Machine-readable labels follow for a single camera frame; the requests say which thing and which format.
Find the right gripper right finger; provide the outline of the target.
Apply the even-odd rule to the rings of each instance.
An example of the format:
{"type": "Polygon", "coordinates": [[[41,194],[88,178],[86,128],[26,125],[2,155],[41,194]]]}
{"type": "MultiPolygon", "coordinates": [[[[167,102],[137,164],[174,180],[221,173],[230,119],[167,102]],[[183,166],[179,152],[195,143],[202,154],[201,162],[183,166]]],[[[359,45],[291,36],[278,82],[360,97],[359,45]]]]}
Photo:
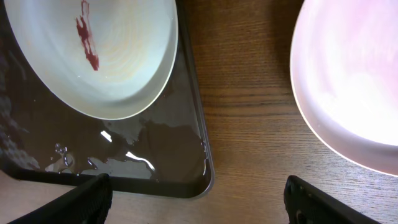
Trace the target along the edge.
{"type": "Polygon", "coordinates": [[[379,224],[296,175],[287,178],[284,204],[290,224],[379,224]]]}

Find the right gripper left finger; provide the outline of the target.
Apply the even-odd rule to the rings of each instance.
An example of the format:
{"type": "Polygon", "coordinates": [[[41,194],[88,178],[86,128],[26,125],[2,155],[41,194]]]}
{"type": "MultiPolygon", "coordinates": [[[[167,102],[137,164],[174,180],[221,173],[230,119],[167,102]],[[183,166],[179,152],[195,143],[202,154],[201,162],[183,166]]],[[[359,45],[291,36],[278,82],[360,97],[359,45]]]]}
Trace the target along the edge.
{"type": "Polygon", "coordinates": [[[100,224],[108,216],[112,198],[109,175],[100,174],[11,223],[100,224]]]}

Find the white plate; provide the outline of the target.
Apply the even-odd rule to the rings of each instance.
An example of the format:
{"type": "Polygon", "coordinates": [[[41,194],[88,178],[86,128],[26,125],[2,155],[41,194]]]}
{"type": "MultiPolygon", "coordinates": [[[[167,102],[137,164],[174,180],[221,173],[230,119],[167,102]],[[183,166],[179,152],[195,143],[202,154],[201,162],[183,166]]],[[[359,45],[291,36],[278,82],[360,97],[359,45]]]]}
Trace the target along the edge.
{"type": "Polygon", "coordinates": [[[60,100],[98,119],[135,116],[159,97],[178,46],[175,0],[4,0],[16,42],[60,100]]]}
{"type": "Polygon", "coordinates": [[[305,0],[290,79],[303,119],[324,145],[397,175],[397,1],[305,0]]]}

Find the brown serving tray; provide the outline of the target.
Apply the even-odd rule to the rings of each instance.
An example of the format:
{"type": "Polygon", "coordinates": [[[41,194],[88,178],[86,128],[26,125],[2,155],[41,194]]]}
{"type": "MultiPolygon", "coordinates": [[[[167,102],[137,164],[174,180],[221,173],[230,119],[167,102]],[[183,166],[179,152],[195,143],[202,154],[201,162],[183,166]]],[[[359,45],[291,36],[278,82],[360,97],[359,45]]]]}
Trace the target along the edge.
{"type": "Polygon", "coordinates": [[[33,182],[80,185],[107,173],[115,191],[173,198],[207,194],[215,169],[185,9],[158,99],[126,119],[103,120],[57,98],[25,59],[1,10],[1,170],[33,182]]]}

